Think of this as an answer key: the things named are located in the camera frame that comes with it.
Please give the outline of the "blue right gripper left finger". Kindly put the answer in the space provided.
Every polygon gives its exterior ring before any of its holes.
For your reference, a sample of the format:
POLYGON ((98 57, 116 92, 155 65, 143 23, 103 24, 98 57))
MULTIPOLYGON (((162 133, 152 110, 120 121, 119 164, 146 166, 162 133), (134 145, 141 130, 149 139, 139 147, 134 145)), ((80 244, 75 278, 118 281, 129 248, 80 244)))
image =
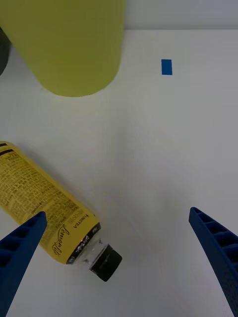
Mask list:
POLYGON ((46 228, 46 214, 41 211, 0 241, 1 317, 7 315, 46 228))

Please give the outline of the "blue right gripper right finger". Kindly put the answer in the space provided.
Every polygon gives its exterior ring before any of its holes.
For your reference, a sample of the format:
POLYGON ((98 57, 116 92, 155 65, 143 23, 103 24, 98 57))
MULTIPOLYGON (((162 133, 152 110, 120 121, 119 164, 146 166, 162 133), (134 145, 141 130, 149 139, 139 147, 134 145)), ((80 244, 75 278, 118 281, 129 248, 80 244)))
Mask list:
POLYGON ((190 209, 189 223, 236 317, 238 315, 238 237, 195 207, 190 209))

